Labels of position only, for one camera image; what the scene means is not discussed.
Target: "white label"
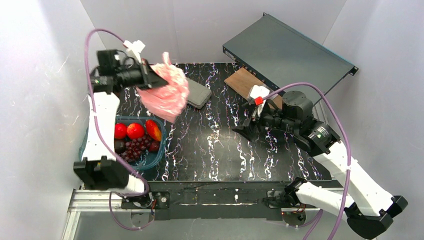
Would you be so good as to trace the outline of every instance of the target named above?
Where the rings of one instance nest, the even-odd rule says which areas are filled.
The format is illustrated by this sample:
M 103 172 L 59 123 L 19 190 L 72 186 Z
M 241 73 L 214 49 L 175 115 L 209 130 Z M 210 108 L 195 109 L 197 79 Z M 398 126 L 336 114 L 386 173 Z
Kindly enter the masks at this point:
M 230 57 L 232 60 L 236 60 L 236 58 L 229 52 L 225 51 L 225 54 Z
M 318 127 L 317 131 L 320 132 L 324 137 L 327 137 L 329 135 L 329 132 L 322 126 Z
M 265 85 L 265 83 L 264 83 L 264 84 L 262 84 L 262 85 L 261 85 L 261 87 L 265 87 L 265 88 L 266 88 L 266 89 L 268 89 L 269 91 L 271 91 L 271 90 L 272 90 L 269 86 Z M 272 97 L 270 97 L 269 99 L 274 100 L 277 96 L 278 96 L 278 94 L 274 94 L 274 95 L 272 95 Z

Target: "red clip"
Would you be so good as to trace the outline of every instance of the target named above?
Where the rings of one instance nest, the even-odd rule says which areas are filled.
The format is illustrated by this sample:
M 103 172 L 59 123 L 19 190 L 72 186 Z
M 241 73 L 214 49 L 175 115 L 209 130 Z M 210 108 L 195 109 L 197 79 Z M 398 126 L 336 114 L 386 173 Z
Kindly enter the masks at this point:
M 261 105 L 264 103 L 264 100 L 262 99 L 261 96 L 257 97 L 254 99 L 254 103 L 256 104 L 256 106 Z

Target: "red grapes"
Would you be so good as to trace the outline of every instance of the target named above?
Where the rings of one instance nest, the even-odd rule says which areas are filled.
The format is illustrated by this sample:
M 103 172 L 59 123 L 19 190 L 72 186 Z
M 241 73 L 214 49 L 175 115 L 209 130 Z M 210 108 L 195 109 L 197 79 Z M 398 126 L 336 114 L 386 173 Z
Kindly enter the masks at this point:
M 152 142 L 155 142 L 150 136 L 144 135 L 143 137 L 135 138 L 132 140 L 126 140 L 123 150 L 121 150 L 119 155 L 128 163 L 138 161 L 142 154 L 149 149 L 152 145 Z

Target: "white backdrop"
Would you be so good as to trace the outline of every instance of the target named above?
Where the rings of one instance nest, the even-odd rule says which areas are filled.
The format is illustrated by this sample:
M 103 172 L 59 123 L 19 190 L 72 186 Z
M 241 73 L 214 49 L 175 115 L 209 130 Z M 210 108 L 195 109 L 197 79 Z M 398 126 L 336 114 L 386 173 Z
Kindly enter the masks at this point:
M 346 0 L 81 0 L 94 26 L 146 44 L 142 55 L 161 62 L 229 63 L 222 45 L 269 13 L 323 43 Z M 120 45 L 100 36 L 107 48 Z
M 324 42 L 359 67 L 328 94 L 353 157 L 409 201 L 378 240 L 424 239 L 423 12 L 422 0 L 347 0 Z
M 8 1 L 0 22 L 0 239 L 58 240 L 79 185 L 72 167 L 88 126 L 93 24 L 69 0 Z M 104 48 L 98 35 L 91 45 Z

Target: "gray case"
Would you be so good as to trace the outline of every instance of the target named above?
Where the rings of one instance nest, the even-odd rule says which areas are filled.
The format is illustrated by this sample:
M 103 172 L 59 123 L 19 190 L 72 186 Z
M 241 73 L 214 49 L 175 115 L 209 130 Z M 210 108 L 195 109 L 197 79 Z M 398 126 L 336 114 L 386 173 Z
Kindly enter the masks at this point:
M 188 104 L 197 109 L 201 109 L 209 98 L 211 98 L 212 91 L 188 77 L 186 77 L 186 79 L 188 81 L 188 89 L 190 91 L 188 94 Z

